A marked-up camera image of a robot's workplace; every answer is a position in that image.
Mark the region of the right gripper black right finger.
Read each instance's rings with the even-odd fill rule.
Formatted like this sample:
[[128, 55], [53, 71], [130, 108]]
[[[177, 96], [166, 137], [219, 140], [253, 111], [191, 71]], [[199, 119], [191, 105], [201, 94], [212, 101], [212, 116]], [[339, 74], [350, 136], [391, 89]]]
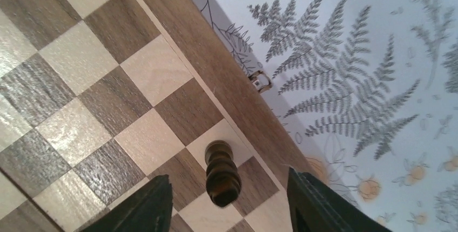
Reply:
[[294, 232], [389, 232], [308, 172], [288, 171], [287, 198]]

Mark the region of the dark chess piece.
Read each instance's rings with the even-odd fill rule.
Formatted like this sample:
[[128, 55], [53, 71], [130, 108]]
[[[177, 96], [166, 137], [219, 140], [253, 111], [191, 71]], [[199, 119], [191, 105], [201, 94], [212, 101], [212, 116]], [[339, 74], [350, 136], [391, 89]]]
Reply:
[[231, 146], [224, 140], [209, 143], [205, 149], [206, 191], [213, 204], [225, 208], [240, 195], [242, 183]]

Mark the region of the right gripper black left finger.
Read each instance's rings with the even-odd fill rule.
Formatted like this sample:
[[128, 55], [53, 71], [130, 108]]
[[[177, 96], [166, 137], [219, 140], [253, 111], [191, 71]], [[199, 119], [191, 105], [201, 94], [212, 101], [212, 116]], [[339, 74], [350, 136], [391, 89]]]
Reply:
[[97, 231], [169, 231], [173, 207], [169, 176], [158, 175], [83, 229]]

